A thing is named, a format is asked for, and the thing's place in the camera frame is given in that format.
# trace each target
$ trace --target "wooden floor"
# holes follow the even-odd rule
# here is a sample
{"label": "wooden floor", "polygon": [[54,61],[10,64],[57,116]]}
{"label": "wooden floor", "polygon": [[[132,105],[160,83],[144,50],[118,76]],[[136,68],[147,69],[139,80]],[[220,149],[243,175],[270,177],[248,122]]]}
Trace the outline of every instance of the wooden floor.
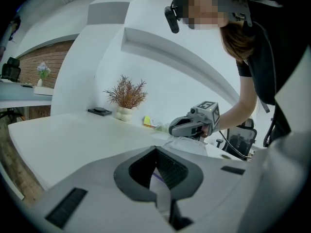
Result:
{"label": "wooden floor", "polygon": [[31,206],[44,190],[15,149],[8,131],[10,123],[8,116],[0,119],[0,161],[17,189],[25,196],[24,203]]}

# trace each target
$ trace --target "desk surface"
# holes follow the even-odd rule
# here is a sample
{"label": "desk surface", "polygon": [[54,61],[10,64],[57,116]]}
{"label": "desk surface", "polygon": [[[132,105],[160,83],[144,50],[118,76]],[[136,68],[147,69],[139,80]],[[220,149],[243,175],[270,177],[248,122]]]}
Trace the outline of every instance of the desk surface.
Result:
{"label": "desk surface", "polygon": [[52,96],[38,95],[22,83],[0,82],[0,108],[51,105]]}
{"label": "desk surface", "polygon": [[[169,137],[88,112],[14,123],[9,125],[9,132],[20,156],[46,190],[90,162],[134,149],[162,146]],[[221,158],[225,152],[208,145],[207,153]]]}

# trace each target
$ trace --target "white vase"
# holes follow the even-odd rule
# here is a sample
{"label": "white vase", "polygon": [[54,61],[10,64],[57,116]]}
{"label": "white vase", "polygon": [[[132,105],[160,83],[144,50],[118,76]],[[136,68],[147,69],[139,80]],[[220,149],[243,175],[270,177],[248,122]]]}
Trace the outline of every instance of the white vase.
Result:
{"label": "white vase", "polygon": [[129,120],[131,120],[132,116],[133,116],[132,109],[127,109],[123,107],[119,107],[117,109],[116,119],[122,120],[124,122],[128,122]]}
{"label": "white vase", "polygon": [[39,79],[37,86],[42,86],[42,79]]}

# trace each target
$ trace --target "headset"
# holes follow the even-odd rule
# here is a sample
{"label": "headset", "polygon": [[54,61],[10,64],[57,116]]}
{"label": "headset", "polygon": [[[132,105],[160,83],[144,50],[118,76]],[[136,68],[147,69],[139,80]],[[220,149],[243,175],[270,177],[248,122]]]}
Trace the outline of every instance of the headset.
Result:
{"label": "headset", "polygon": [[[185,13],[183,10],[184,6],[187,6],[187,4],[184,4],[184,2],[187,0],[173,0],[171,5],[168,7],[165,7],[165,17],[168,21],[168,24],[170,26],[170,29],[172,33],[179,33],[179,26],[178,26],[178,21],[183,19],[183,21],[189,26],[191,29],[195,29],[195,25],[189,23],[189,20],[185,17]],[[257,22],[253,22],[251,18],[251,11],[249,10],[248,3],[249,1],[254,1],[258,3],[262,3],[265,5],[269,5],[272,7],[277,7],[277,8],[282,8],[283,5],[278,1],[278,0],[217,0],[218,4],[217,6],[221,9],[222,12],[227,12],[228,17],[230,21],[236,22],[236,21],[246,21],[249,27],[253,26],[253,23],[257,24],[259,27],[262,28],[264,31],[264,35],[269,43],[270,46],[270,52],[272,56],[272,61],[273,61],[273,68],[274,68],[274,80],[275,80],[275,94],[277,94],[277,85],[276,85],[276,67],[275,67],[275,61],[274,61],[274,54],[272,50],[272,46],[269,40],[269,37],[265,31],[265,29]],[[268,139],[272,133],[272,130],[275,126],[277,115],[279,112],[279,107],[276,103],[275,107],[275,113],[273,116],[273,120],[271,123],[271,126],[268,130],[267,135],[265,136],[263,146],[268,147]],[[233,148],[235,152],[237,152],[240,156],[242,156],[241,153],[239,153],[235,148]]]}

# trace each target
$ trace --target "hand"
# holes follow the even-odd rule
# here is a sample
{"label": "hand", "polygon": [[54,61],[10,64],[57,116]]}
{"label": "hand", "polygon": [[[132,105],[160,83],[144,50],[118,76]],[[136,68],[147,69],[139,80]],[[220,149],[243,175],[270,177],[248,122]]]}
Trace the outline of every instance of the hand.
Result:
{"label": "hand", "polygon": [[203,131],[203,133],[200,136],[203,137],[203,138],[207,138],[210,135],[210,133],[211,133],[210,132],[211,128],[210,128],[209,125],[204,125],[202,127],[202,131]]}

